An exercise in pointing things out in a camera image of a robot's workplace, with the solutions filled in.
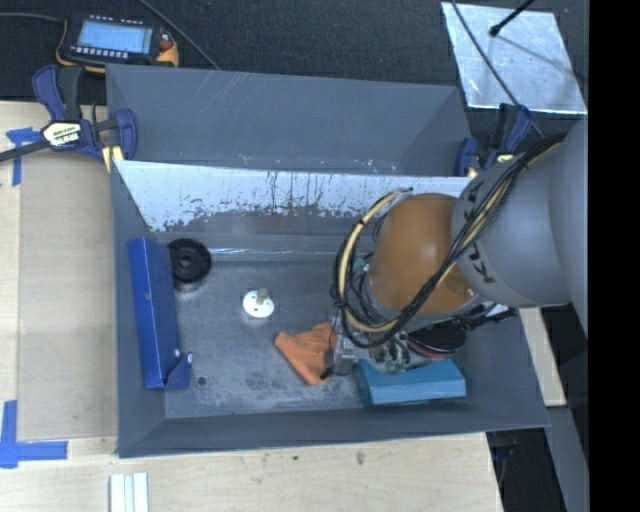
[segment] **digital display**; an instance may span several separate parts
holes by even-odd
[[[148,54],[152,33],[151,27],[85,21],[77,44],[87,48]]]

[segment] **orange rag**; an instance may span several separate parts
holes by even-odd
[[[276,337],[276,347],[284,354],[291,366],[310,386],[325,382],[320,376],[325,373],[324,354],[336,346],[338,336],[331,324],[316,325],[301,334],[291,335],[280,332]]]

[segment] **black cable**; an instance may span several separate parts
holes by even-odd
[[[164,14],[162,14],[158,9],[153,7],[146,0],[138,0],[142,5],[144,5],[147,9],[149,9],[153,14],[155,14],[158,18],[164,21],[167,25],[169,25],[176,33],[180,34],[183,39],[185,39],[200,55],[204,57],[204,59],[211,64],[213,69],[217,69],[221,71],[222,69],[218,66],[215,61],[209,57],[200,46],[198,46],[193,39],[191,39],[187,34],[184,33],[173,21],[167,18]]]
[[[411,318],[413,318],[413,316],[417,314],[417,312],[420,310],[422,305],[429,298],[429,296],[431,295],[433,290],[436,288],[442,276],[449,269],[449,267],[453,265],[453,263],[455,263],[455,261],[458,258],[460,258],[460,256],[462,256],[462,254],[464,254],[465,251],[479,239],[479,237],[491,225],[493,220],[495,220],[497,215],[502,210],[517,179],[523,172],[529,169],[529,162],[533,161],[535,158],[537,158],[539,155],[543,154],[544,152],[552,148],[554,145],[560,143],[563,138],[564,136],[562,135],[555,135],[555,136],[543,139],[540,142],[534,144],[527,152],[525,152],[522,158],[519,158],[516,162],[514,162],[505,171],[505,173],[502,176],[500,176],[498,180],[496,180],[496,182],[492,185],[490,190],[485,194],[482,201],[480,201],[479,206],[474,209],[474,212],[471,214],[471,216],[469,217],[465,225],[462,227],[462,229],[456,236],[439,270],[433,276],[431,276],[431,278],[424,284],[424,286],[419,290],[419,292],[416,294],[413,300],[405,308],[402,309],[402,311],[396,317],[396,322],[394,323],[394,325],[389,330],[385,331],[384,334],[380,333],[381,334],[380,338],[374,341],[370,341],[369,343],[362,343],[355,338],[355,336],[353,335],[353,333],[349,328],[348,319],[347,319],[347,312],[349,312],[360,323],[367,324],[368,321],[371,321],[369,318],[366,318],[366,316],[368,316],[366,314],[367,308],[366,307],[363,308],[364,315],[357,309],[353,308],[349,304],[346,290],[345,290],[345,294],[343,296],[340,296],[338,292],[338,286],[337,286],[338,267],[339,267],[338,262],[342,260],[343,253],[346,248],[346,241],[350,238],[351,233],[353,233],[353,230],[352,230],[350,235],[342,243],[340,249],[338,250],[338,254],[336,255],[336,259],[334,261],[334,284],[331,290],[332,290],[332,297],[335,300],[335,305],[336,307],[340,308],[342,312],[343,330],[345,334],[353,341],[353,343],[356,346],[360,348],[365,348],[365,349],[378,347],[386,343],[387,341],[391,340],[395,334],[401,331],[404,328],[404,326],[409,322],[409,320],[411,320]],[[489,201],[493,200],[495,194],[497,193],[499,188],[501,188],[502,186],[505,186],[506,190],[502,193],[502,195],[498,199],[498,202],[494,206],[492,206],[490,210],[487,210],[486,207]],[[479,220],[483,221],[484,223],[478,229],[477,221]],[[472,229],[473,230],[477,229],[477,232],[474,234],[474,236],[470,240],[466,241],[464,246],[461,247],[460,245],[462,241],[466,240],[466,238],[468,237]],[[353,280],[353,276],[350,273],[351,270],[352,270],[352,267],[349,266],[348,275],[350,275],[351,277],[347,280],[347,283],[350,283]]]
[[[61,18],[54,16],[46,16],[44,14],[33,14],[30,12],[0,12],[0,17],[3,18],[35,18],[37,20],[54,21],[56,23],[64,23]]]
[[[484,53],[484,50],[480,46],[480,43],[478,43],[478,40],[475,38],[475,36],[471,32],[471,29],[469,28],[469,25],[467,25],[467,21],[462,16],[462,13],[460,12],[460,9],[458,9],[458,4],[457,4],[456,0],[451,0],[451,5],[453,5],[453,8],[455,9],[456,14],[458,15],[458,18],[460,18],[460,23],[462,23],[462,26],[464,27],[465,31],[469,35],[469,38],[471,39],[471,42],[476,47],[476,50],[478,50],[478,52],[480,53],[480,56],[482,57],[482,60],[484,60],[485,64],[487,65],[487,67],[489,68],[489,70],[491,71],[493,76],[496,77],[496,80],[500,84],[500,87],[502,87],[504,89],[504,92],[507,93],[507,96],[509,96],[509,98],[511,99],[511,101],[513,102],[514,105],[520,105],[520,103],[518,102],[518,100],[516,99],[514,94],[509,89],[509,87],[507,87],[507,84],[504,82],[504,80],[500,77],[500,75],[496,71],[496,68],[494,68],[493,64],[491,64],[491,61],[489,60],[489,57],[487,57],[487,54]],[[542,130],[540,130],[538,125],[533,120],[531,120],[531,127],[535,130],[535,132],[538,134],[538,136],[541,139],[544,138],[544,134],[542,133]]]

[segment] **wooden table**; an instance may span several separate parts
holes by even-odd
[[[38,104],[0,102],[0,150],[8,129],[47,120]],[[12,168],[0,164],[0,399],[19,398],[19,437],[70,441],[66,461],[0,470],[0,510],[104,511],[109,476],[136,472],[153,512],[502,510],[484,434],[120,460],[106,172],[43,151],[12,187]],[[563,405],[539,311],[523,322],[545,403]]]

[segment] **clamp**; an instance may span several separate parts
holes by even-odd
[[[60,68],[50,64],[36,72],[32,79],[33,91],[38,101],[49,112],[51,121],[40,130],[41,139],[32,144],[16,147],[0,153],[0,162],[49,148],[53,151],[73,151],[104,162],[111,168],[111,155],[131,159],[137,146],[135,116],[129,109],[117,110],[114,119],[90,123],[82,119],[78,104],[78,83],[84,68],[71,66]],[[118,129],[118,146],[106,146],[99,139],[99,132]]]
[[[454,167],[454,176],[467,176],[470,169],[480,172],[491,167],[499,155],[515,152],[531,127],[531,112],[524,105],[500,104],[498,124],[493,137],[480,147],[472,137],[465,137]]]

